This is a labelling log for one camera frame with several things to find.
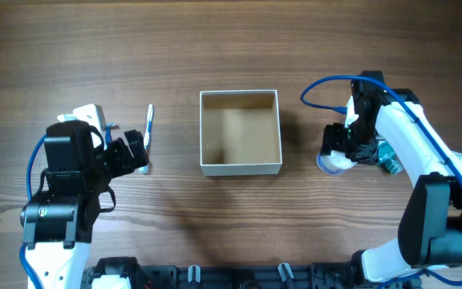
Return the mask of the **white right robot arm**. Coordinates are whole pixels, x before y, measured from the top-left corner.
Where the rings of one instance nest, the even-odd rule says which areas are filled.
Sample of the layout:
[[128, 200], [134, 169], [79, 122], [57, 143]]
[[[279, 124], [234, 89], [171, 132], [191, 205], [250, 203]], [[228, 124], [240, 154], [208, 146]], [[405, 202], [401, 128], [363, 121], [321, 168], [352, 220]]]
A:
[[392, 89], [379, 71], [349, 75], [351, 98], [328, 124], [317, 156], [325, 173], [379, 163], [389, 144], [405, 169], [412, 193], [395, 239], [353, 258], [353, 282], [379, 287], [430, 275], [462, 286], [462, 162], [429, 124], [409, 89]]

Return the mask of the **blue white toothbrush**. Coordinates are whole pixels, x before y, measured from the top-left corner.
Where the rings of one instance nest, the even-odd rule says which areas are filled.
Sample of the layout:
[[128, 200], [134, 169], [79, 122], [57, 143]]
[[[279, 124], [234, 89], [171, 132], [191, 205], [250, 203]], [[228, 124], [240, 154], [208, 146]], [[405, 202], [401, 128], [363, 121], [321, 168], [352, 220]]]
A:
[[[147, 114], [146, 114], [146, 129], [144, 134], [144, 149], [146, 153], [148, 153], [151, 143], [151, 129], [152, 129], [152, 121], [154, 117], [154, 106], [152, 104], [148, 105]], [[146, 166], [139, 168], [139, 171], [142, 174], [148, 174], [149, 172], [149, 162]]]

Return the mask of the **blue disposable razor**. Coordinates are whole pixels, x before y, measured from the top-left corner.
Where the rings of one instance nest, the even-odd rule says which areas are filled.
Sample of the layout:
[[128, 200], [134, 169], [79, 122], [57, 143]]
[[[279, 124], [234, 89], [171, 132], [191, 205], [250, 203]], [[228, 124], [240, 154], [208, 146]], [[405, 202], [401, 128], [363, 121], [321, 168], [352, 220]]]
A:
[[105, 124], [105, 128], [104, 128], [104, 131], [105, 131], [105, 144], [107, 145], [109, 142], [112, 141], [112, 136], [111, 136], [111, 131], [112, 129], [114, 128], [118, 128], [119, 126], [115, 123], [106, 123]]

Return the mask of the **blue mouthwash bottle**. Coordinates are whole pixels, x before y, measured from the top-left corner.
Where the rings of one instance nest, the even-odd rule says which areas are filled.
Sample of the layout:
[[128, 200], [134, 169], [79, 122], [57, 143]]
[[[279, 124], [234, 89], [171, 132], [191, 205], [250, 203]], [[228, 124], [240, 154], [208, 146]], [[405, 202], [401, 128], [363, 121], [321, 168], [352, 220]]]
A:
[[395, 150], [387, 141], [381, 141], [378, 146], [378, 166], [386, 173], [396, 175], [403, 171], [403, 166], [396, 156]]

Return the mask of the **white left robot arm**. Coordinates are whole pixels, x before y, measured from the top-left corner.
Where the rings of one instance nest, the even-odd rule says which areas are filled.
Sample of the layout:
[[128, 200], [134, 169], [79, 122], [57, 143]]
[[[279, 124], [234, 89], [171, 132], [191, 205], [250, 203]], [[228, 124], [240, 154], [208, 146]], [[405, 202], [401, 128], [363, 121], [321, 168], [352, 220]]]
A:
[[41, 139], [47, 167], [20, 215], [19, 259], [30, 288], [81, 286], [93, 225], [115, 209], [101, 207], [100, 194], [112, 191], [112, 179], [149, 162], [141, 132], [94, 145], [99, 135], [88, 122], [69, 120], [49, 126]]

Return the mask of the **round white cotton-swab tub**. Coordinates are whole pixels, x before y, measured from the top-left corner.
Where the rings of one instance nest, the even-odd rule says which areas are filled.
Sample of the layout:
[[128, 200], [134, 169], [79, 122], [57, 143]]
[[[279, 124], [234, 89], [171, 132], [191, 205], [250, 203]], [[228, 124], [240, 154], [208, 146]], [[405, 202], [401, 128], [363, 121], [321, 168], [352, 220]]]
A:
[[356, 162], [346, 158], [345, 153], [338, 151], [332, 151], [330, 155], [319, 153], [316, 163], [324, 173], [329, 175], [339, 175], [357, 165]]

